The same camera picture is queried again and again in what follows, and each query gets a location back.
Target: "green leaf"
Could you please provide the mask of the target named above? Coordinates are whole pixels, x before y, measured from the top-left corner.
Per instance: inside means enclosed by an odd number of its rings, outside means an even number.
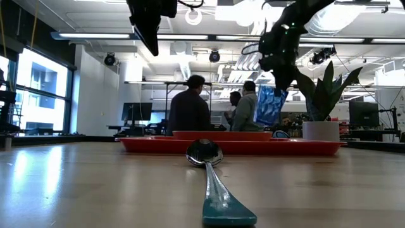
[[[333,81],[333,61],[330,61],[327,69],[325,70],[325,74],[323,75],[323,84],[325,85],[325,89],[329,94],[332,93],[332,81]]]
[[[318,119],[316,121],[324,121],[335,106],[335,103],[331,104],[330,95],[325,88],[325,83],[320,79],[318,79],[316,85],[312,104],[319,112],[316,114],[316,118]]]
[[[343,84],[332,93],[332,95],[330,96],[331,98],[331,102],[333,103],[337,103],[340,99],[340,96],[343,93],[343,90],[348,86],[351,85],[353,82],[357,81],[360,71],[361,69],[363,69],[363,67],[357,68],[355,70],[353,70],[352,72],[350,72],[349,76],[347,76],[346,80],[343,82]]]
[[[342,85],[342,74],[339,75],[333,84],[332,84],[332,92],[335,92],[340,86]]]
[[[298,89],[302,92],[305,98],[312,99],[315,93],[315,83],[312,81],[312,79],[302,74],[298,68],[296,68],[296,80]]]

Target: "person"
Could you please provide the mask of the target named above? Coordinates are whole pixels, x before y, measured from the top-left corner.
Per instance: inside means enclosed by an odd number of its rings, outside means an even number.
[[[168,136],[172,136],[175,130],[209,130],[211,126],[208,105],[199,96],[204,83],[202,76],[191,76],[187,81],[189,88],[171,100]]]
[[[256,95],[256,84],[252,81],[246,81],[242,90],[243,97],[236,107],[234,124],[232,131],[256,132],[263,130],[262,127],[254,122],[254,112],[258,97]]]
[[[238,102],[241,98],[242,98],[242,96],[240,95],[239,92],[237,92],[237,91],[231,92],[230,96],[229,96],[230,104],[234,107],[237,107]],[[234,124],[235,114],[236,114],[236,109],[234,109],[234,111],[232,112],[231,115],[229,115],[229,113],[227,111],[224,113],[224,116],[227,119],[228,124],[230,125],[229,131],[232,131],[232,125]]]

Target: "ceiling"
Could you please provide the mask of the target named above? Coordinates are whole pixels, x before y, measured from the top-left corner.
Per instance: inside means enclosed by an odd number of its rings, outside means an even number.
[[[14,0],[27,11],[34,13],[36,0]],[[244,0],[249,2],[259,2],[259,0]],[[111,32],[111,33],[131,33],[132,28],[128,20],[130,13],[126,4],[107,4],[104,2],[76,1],[76,0],[40,0],[38,17],[48,25],[60,32]],[[207,4],[202,7],[202,21],[199,25],[190,25],[185,20],[187,8],[178,6],[176,18],[162,18],[159,33],[174,34],[251,34],[254,25],[248,27],[240,26],[235,21],[215,20],[215,9],[217,0],[207,0]],[[368,7],[348,26],[340,30],[336,35],[349,37],[405,37],[405,11],[398,0],[392,0],[389,11],[382,14],[381,7]],[[255,11],[251,11],[250,16],[254,16]],[[153,57],[140,41],[92,41],[91,47],[99,55],[105,55],[104,49],[107,47],[133,47],[136,46],[138,53],[144,57],[147,66],[144,68],[144,75],[173,75],[180,71],[179,64],[171,61],[170,43],[168,41],[159,42],[160,55]],[[197,54],[194,61],[189,66],[193,72],[214,72],[217,73],[221,64],[234,65],[239,59],[241,49],[246,45],[242,42],[190,42],[193,53]],[[221,62],[210,63],[208,61],[211,49],[219,49]],[[315,78],[321,77],[327,63],[313,66],[308,63],[311,55],[308,51],[319,49],[305,48],[300,50],[300,58],[297,64],[302,73]],[[405,46],[373,46],[373,45],[336,45],[336,50],[340,59],[333,58],[335,73],[346,73],[357,67],[365,67],[360,76],[361,82],[372,83],[374,69],[381,67],[383,63],[390,61],[391,57],[400,58],[405,56]],[[133,53],[117,53],[121,61],[129,59]]]

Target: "table surface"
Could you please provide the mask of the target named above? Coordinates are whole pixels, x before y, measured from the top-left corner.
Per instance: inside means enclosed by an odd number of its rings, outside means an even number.
[[[216,173],[256,227],[405,227],[405,156],[225,157]],[[120,143],[0,151],[0,227],[202,227],[205,170]]]

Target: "teal spoon handle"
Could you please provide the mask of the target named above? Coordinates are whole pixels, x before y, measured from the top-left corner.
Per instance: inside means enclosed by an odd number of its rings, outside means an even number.
[[[202,222],[205,225],[254,225],[257,216],[240,203],[222,184],[215,174],[212,164],[206,162],[207,191],[202,209]]]

